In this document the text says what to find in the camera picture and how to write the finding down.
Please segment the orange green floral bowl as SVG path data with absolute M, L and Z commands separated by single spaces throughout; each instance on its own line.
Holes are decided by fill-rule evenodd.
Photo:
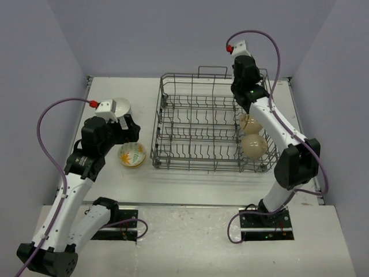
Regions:
M 146 159 L 146 149 L 139 142 L 123 144 L 118 150 L 118 159 L 125 167 L 138 167 Z

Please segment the light blue bowl rack end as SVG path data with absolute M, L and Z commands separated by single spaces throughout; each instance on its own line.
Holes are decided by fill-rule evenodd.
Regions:
M 113 98 L 115 102 L 114 114 L 117 118 L 123 117 L 126 114 L 132 115 L 131 104 L 126 98 Z

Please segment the beige bowl with plant drawing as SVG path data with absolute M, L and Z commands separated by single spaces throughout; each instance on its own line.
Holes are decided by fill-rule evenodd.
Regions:
M 249 114 L 239 116 L 239 126 L 246 135 L 259 134 L 263 129 L 262 125 Z

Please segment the plain beige bowl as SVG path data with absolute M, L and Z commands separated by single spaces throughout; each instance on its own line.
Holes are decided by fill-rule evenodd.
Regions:
M 246 157 L 260 159 L 268 148 L 266 140 L 258 134 L 249 134 L 241 139 L 241 147 Z

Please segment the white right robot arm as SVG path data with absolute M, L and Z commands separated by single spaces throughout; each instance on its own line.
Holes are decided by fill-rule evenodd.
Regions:
M 262 125 L 280 153 L 274 167 L 276 181 L 255 212 L 258 222 L 269 227 L 295 192 L 318 174 L 321 146 L 301 134 L 278 110 L 272 94 L 260 85 L 262 77 L 253 57 L 235 57 L 232 68 L 231 91 L 236 102 Z

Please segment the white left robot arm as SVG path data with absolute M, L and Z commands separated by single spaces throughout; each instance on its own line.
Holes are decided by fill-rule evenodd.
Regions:
M 49 214 L 30 243 L 21 243 L 17 257 L 25 269 L 48 276 L 70 276 L 84 245 L 103 227 L 115 226 L 120 219 L 117 201 L 99 197 L 90 214 L 72 229 L 72 224 L 85 195 L 105 166 L 105 157 L 115 145 L 135 143 L 141 128 L 126 114 L 122 121 L 91 117 L 85 120 L 81 139 L 62 170 L 63 185 L 57 193 Z

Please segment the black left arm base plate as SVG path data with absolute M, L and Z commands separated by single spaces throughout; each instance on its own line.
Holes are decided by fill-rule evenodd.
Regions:
M 120 209 L 117 222 L 138 218 L 137 209 Z M 92 241 L 133 241 L 138 237 L 137 222 L 120 223 L 119 225 L 99 230 Z

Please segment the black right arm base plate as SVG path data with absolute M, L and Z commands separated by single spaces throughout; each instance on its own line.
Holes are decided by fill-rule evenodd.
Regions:
M 288 241 L 294 240 L 291 217 L 284 209 L 273 216 L 240 215 L 243 241 Z

